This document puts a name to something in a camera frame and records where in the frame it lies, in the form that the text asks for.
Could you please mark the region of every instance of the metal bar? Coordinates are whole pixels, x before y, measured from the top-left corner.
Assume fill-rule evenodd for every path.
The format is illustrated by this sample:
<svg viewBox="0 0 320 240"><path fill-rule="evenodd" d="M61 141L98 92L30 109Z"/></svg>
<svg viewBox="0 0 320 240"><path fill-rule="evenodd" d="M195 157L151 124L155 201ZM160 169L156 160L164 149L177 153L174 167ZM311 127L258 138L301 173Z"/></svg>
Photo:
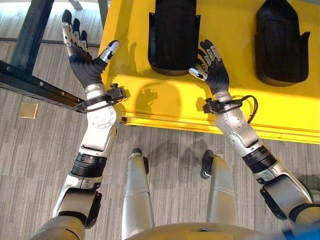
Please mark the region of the metal bar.
<svg viewBox="0 0 320 240"><path fill-rule="evenodd" d="M80 2L74 1L74 0L69 0L69 3L71 3L72 7L74 7L75 10L82 10L82 6Z"/></svg>
<svg viewBox="0 0 320 240"><path fill-rule="evenodd" d="M12 54L12 66L32 74L54 1L31 1Z"/></svg>
<svg viewBox="0 0 320 240"><path fill-rule="evenodd" d="M0 88L76 111L84 100L0 61Z"/></svg>
<svg viewBox="0 0 320 240"><path fill-rule="evenodd" d="M105 28L107 14L109 10L108 0L98 0L102 28Z"/></svg>
<svg viewBox="0 0 320 240"><path fill-rule="evenodd" d="M16 42L17 40L18 40L18 38L16 38L16 37L0 37L0 42ZM60 45L64 45L65 44L63 41L47 40L47 39L43 39L41 41L41 43L42 44L60 44ZM99 48L100 44L88 43L88 47Z"/></svg>

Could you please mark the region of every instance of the silver arm segment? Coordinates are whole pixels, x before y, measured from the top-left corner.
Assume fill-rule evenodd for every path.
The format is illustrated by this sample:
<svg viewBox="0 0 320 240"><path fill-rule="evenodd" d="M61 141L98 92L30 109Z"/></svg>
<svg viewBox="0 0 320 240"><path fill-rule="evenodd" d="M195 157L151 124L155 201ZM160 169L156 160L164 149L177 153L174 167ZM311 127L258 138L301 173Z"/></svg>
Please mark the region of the silver arm segment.
<svg viewBox="0 0 320 240"><path fill-rule="evenodd" d="M106 91L103 84L89 85L85 89L86 100L93 99L100 95L105 95ZM95 109L106 105L105 101L96 103L89 106L88 109ZM121 120L121 111L116 105L101 108L96 111L87 113L88 127L80 144L78 156L90 156L101 159L107 159L110 155L111 149L115 142L117 135L117 126ZM67 191L70 189L83 189L83 190L96 190L100 187L103 179L102 172L99 176L85 176L81 175L82 169L75 166L71 172L68 173L64 185L59 194L57 203L53 209L52 217L58 216L59 212L62 211L63 201L66 201ZM92 202L92 196L87 196L88 201Z"/></svg>
<svg viewBox="0 0 320 240"><path fill-rule="evenodd" d="M224 90L216 93L214 99L225 102L232 100L232 97L228 91ZM234 105L227 105L225 110L232 107ZM263 184L261 194L278 218L292 220L293 209L309 204L313 210L303 209L298 216L294 216L294 222L313 224L316 220L320 220L320 210L311 205L312 199L307 189L280 160L273 157L264 147L256 131L247 123L240 108L216 114L214 121L230 146L252 170L255 179Z"/></svg>

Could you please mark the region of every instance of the black glove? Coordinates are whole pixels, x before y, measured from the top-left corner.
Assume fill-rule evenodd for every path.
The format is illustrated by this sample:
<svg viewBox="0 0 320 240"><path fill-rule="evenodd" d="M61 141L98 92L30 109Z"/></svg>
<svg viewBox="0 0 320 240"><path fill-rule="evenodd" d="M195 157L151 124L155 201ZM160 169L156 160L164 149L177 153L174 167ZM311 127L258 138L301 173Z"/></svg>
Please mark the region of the black glove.
<svg viewBox="0 0 320 240"><path fill-rule="evenodd" d="M215 45L206 39L204 42L200 42L200 46L204 49L205 53L201 49L198 49L198 54L204 62L198 58L197 64L201 66L203 71L197 68L190 68L189 73L205 81L209 85L213 95L221 91L228 91L229 76Z"/></svg>
<svg viewBox="0 0 320 240"><path fill-rule="evenodd" d="M92 84L102 84L101 74L115 55L119 42L110 42L100 56L92 59L87 52L87 33L82 31L80 35L80 21L75 18L72 25L71 19L71 12L65 10L62 15L62 33L72 71L84 88Z"/></svg>

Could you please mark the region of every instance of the black mount bracket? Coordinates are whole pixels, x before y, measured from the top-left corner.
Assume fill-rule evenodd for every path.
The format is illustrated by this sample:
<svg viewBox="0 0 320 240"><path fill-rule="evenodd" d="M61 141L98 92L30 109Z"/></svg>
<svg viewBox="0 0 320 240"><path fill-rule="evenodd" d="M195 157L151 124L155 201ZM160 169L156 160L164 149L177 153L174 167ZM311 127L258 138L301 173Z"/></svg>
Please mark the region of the black mount bracket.
<svg viewBox="0 0 320 240"><path fill-rule="evenodd" d="M205 100L206 104L202 107L205 114L222 114L225 113L225 106L227 105L236 105L232 109L237 109L242 107L241 99L234 99L230 101L219 102L218 100L212 101L212 98L209 97Z"/></svg>

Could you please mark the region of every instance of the white fingertip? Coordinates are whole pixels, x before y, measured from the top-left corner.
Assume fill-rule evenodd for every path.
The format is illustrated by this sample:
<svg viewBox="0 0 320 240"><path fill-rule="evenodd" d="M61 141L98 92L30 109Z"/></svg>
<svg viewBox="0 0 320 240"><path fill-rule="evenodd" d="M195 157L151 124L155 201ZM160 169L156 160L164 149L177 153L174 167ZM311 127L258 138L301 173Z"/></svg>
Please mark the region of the white fingertip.
<svg viewBox="0 0 320 240"><path fill-rule="evenodd" d="M119 41L115 40L109 43L105 50L100 54L100 58L106 63L116 54L119 47Z"/></svg>
<svg viewBox="0 0 320 240"><path fill-rule="evenodd" d="M208 74L196 68L190 68L189 73L202 81L205 81L208 77Z"/></svg>
<svg viewBox="0 0 320 240"><path fill-rule="evenodd" d="M119 48L119 45L119 41L115 40L114 42L109 43L107 49L109 49L113 54L115 54Z"/></svg>

